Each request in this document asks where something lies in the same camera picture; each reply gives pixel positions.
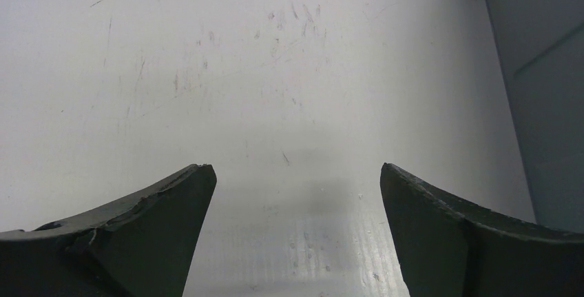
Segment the grey plastic bin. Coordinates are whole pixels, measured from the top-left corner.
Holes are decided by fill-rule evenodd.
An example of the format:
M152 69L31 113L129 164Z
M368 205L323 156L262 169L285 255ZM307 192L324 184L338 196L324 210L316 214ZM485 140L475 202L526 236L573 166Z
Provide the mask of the grey plastic bin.
M536 221L583 231L583 0L486 0Z

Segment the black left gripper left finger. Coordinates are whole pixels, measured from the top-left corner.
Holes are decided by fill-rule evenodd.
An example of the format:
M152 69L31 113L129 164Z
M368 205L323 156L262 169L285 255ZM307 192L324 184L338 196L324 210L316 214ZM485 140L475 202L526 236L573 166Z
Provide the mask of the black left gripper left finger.
M217 183L211 165L32 231L1 233L2 296L181 296Z

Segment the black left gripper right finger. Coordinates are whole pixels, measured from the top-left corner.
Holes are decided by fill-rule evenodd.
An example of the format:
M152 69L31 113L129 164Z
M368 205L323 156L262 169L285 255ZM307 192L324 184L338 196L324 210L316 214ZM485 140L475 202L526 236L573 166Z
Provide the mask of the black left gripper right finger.
M506 216L386 163L380 190L411 296L582 296L583 235Z

